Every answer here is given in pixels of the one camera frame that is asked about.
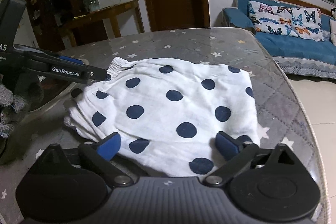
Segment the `grey gloved left hand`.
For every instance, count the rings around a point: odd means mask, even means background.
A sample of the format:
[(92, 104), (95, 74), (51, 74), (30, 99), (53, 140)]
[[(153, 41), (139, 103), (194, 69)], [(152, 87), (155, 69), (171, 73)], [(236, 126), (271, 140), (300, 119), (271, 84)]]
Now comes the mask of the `grey gloved left hand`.
[[(21, 75), (34, 75), (31, 73), (23, 73)], [(15, 130), (15, 109), (13, 108), (14, 90), (19, 77), (11, 77), (2, 75), (1, 78), (1, 137), (7, 139)]]

